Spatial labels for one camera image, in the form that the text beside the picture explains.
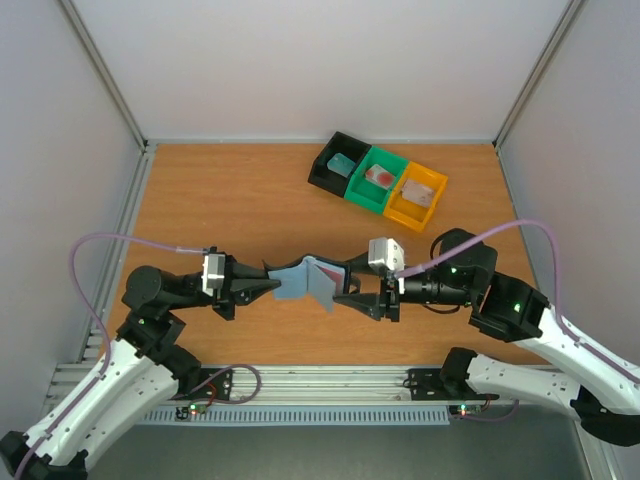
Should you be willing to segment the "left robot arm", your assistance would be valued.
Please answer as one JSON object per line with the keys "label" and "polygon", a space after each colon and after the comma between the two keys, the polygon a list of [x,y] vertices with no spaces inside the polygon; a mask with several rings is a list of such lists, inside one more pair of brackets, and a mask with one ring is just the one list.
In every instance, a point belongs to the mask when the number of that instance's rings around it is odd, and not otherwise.
{"label": "left robot arm", "polygon": [[47,416],[1,440],[1,459],[16,479],[85,479],[106,451],[148,412],[202,384],[202,364],[176,341],[178,309],[210,307],[226,320],[277,289],[263,269],[210,251],[200,272],[175,275],[152,266],[129,274],[129,312],[103,356]]}

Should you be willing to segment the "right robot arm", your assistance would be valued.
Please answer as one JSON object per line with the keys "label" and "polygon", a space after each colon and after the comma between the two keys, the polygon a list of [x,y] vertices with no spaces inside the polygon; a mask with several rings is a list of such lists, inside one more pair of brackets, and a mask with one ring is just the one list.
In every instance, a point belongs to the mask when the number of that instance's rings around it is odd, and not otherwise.
{"label": "right robot arm", "polygon": [[470,311],[469,323],[495,340],[529,350],[551,369],[521,367],[474,350],[452,348],[440,369],[411,370],[405,381],[413,399],[495,397],[558,411],[609,444],[639,443],[639,369],[566,321],[558,307],[523,280],[496,269],[497,252],[460,228],[439,235],[425,266],[406,268],[399,245],[371,241],[367,253],[348,261],[354,273],[376,275],[380,289],[347,289],[336,303],[376,321],[400,319],[404,304],[438,314]]}

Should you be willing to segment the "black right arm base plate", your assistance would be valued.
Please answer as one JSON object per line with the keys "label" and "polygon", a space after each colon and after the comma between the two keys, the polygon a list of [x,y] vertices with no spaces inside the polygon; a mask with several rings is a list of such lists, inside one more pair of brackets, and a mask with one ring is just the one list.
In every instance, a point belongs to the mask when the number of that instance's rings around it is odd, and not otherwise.
{"label": "black right arm base plate", "polygon": [[499,398],[496,394],[479,394],[463,380],[442,380],[439,368],[408,369],[402,385],[409,390],[412,401],[480,401]]}

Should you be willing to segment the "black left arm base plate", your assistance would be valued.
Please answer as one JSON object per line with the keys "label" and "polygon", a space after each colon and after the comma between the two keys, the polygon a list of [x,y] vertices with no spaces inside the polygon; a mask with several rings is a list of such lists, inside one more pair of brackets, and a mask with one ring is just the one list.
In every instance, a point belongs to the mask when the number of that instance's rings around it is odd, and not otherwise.
{"label": "black left arm base plate", "polygon": [[202,401],[211,397],[229,400],[233,384],[233,369],[203,367],[192,376],[185,387],[180,387],[172,400]]}

